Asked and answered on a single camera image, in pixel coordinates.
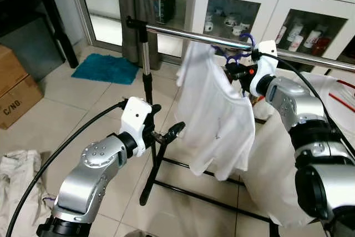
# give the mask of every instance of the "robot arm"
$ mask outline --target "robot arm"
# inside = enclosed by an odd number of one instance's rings
[[[89,235],[105,190],[133,155],[140,157],[154,138],[172,142],[184,128],[184,123],[171,127],[165,136],[154,133],[152,117],[160,110],[140,98],[128,99],[119,134],[88,145],[81,153],[79,164],[69,173],[60,187],[52,215],[37,229],[40,237]]]
[[[276,55],[274,41],[258,51]],[[257,65],[229,63],[227,70],[252,95],[265,96],[280,114],[293,147],[298,203],[319,219],[332,236],[354,236],[355,158],[330,126],[322,102],[300,84],[275,77],[277,60],[261,56]]]

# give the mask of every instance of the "blue bath mat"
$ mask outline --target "blue bath mat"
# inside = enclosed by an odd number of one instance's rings
[[[79,65],[72,77],[101,82],[132,84],[138,67],[125,58],[91,54]]]

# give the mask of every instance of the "clothes rack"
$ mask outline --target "clothes rack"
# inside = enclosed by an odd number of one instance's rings
[[[150,72],[150,64],[149,64],[148,32],[159,33],[159,34],[164,34],[164,35],[173,36],[173,37],[180,37],[183,39],[208,43],[208,44],[212,44],[212,45],[219,46],[219,47],[235,48],[235,49],[238,49],[241,51],[251,51],[253,49],[250,44],[245,43],[245,42],[234,42],[234,41],[231,41],[226,38],[212,37],[212,36],[206,36],[203,34],[197,34],[197,33],[191,33],[191,32],[187,32],[187,31],[177,30],[177,29],[165,28],[165,27],[161,27],[161,26],[147,24],[146,22],[139,21],[136,19],[131,19],[130,17],[128,17],[126,19],[126,23],[127,23],[128,27],[134,28],[139,32],[139,41],[142,43],[142,46],[143,46],[144,91],[145,91],[146,101],[150,104],[153,104],[153,95],[152,95],[153,78],[152,78],[152,75]],[[314,56],[309,56],[306,54],[301,54],[301,53],[296,53],[296,52],[289,52],[289,51],[286,51],[283,49],[278,49],[277,54],[278,54],[278,56],[286,57],[287,60],[293,61],[293,62],[309,64],[309,65],[317,65],[317,66],[321,66],[321,67],[327,67],[329,69],[341,69],[341,70],[346,70],[346,71],[355,73],[355,65],[338,62],[336,60],[314,57]],[[153,161],[153,167],[151,169],[151,172],[149,174],[149,177],[147,179],[147,182],[145,184],[143,192],[140,196],[140,199],[139,199],[140,205],[144,206],[146,204],[153,185],[157,184],[157,185],[163,186],[165,188],[168,188],[170,190],[177,191],[179,193],[183,193],[185,195],[192,196],[194,198],[198,198],[200,200],[206,201],[211,204],[215,204],[217,206],[221,206],[223,208],[241,213],[243,215],[247,215],[252,218],[265,221],[265,222],[269,223],[270,237],[280,237],[280,235],[278,233],[278,225],[274,224],[270,218],[267,218],[267,217],[264,217],[264,216],[261,216],[258,214],[254,214],[252,212],[249,212],[249,211],[246,211],[246,210],[243,210],[240,208],[236,208],[231,205],[227,205],[225,203],[210,199],[210,198],[205,197],[203,195],[196,194],[192,191],[188,191],[188,190],[179,188],[177,186],[173,186],[171,184],[167,184],[167,183],[157,180],[156,176],[157,176],[159,168],[161,166],[161,162],[163,162],[163,161],[183,167],[183,168],[189,168],[189,166],[185,163],[164,157],[166,148],[167,148],[167,145],[161,145],[159,152],[157,154],[155,141],[153,141],[151,144],[151,156],[152,156],[152,161]],[[204,174],[214,176],[214,174],[212,172],[208,172],[208,171],[205,171]],[[237,184],[240,186],[245,186],[243,182],[233,180],[233,179],[227,179],[226,182],[234,183],[234,184]]]

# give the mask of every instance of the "cardboard box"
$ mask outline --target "cardboard box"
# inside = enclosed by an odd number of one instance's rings
[[[42,98],[42,93],[35,81],[27,75],[0,97],[0,128],[9,128]]]
[[[26,75],[12,50],[0,45],[0,97]]]

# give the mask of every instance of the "black cable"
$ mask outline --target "black cable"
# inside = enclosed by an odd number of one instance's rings
[[[37,181],[39,180],[39,178],[42,176],[42,174],[45,172],[45,170],[48,168],[48,166],[52,163],[52,161],[64,150],[65,147],[68,146],[68,144],[70,144],[83,130],[85,130],[88,126],[90,126],[91,124],[93,124],[96,120],[98,120],[99,118],[101,118],[102,116],[104,116],[105,114],[109,113],[111,110],[115,109],[115,108],[122,108],[123,105],[125,104],[125,102],[120,102],[117,103],[115,105],[113,105],[112,107],[102,111],[101,113],[99,113],[98,115],[96,115],[94,118],[92,118],[91,120],[89,120],[88,122],[86,122],[83,126],[81,126],[72,136],[70,136],[49,158],[48,160],[43,164],[43,166],[39,169],[39,171],[37,172],[37,174],[34,176],[33,180],[31,181],[31,183],[29,184],[29,186],[27,187],[26,191],[24,192],[24,194],[22,195],[21,200],[19,201],[15,212],[12,215],[11,221],[9,223],[9,226],[7,228],[7,232],[6,232],[6,237],[11,237],[12,231],[13,231],[13,227],[15,226],[15,222],[16,219],[21,211],[21,208],[24,204],[24,202],[26,201],[29,193],[31,192],[32,188],[35,186],[35,184],[37,183]]]
[[[341,139],[344,141],[345,145],[347,146],[349,151],[352,153],[353,157],[355,157],[355,149],[352,147],[351,143],[346,139],[346,137],[344,136],[342,131],[339,129],[338,125],[330,117],[330,115],[329,115],[329,113],[327,111],[327,108],[324,105],[320,95],[317,93],[315,88],[310,84],[310,82],[305,78],[305,76],[303,76],[302,73],[300,73],[294,66],[292,66],[291,64],[289,64],[289,62],[287,62],[286,60],[284,60],[282,58],[279,58],[277,56],[274,56],[274,55],[271,55],[271,54],[267,54],[267,53],[261,53],[261,52],[259,53],[259,56],[267,56],[267,57],[270,57],[270,58],[274,58],[274,59],[278,60],[279,62],[281,62],[281,63],[285,64],[286,66],[288,66],[294,73],[297,74],[297,76],[305,83],[305,85],[309,87],[309,89],[315,95],[315,97],[318,98],[321,101],[323,109],[324,109],[324,113],[325,113],[325,115],[326,115],[326,117],[328,119],[329,124],[340,135]]]

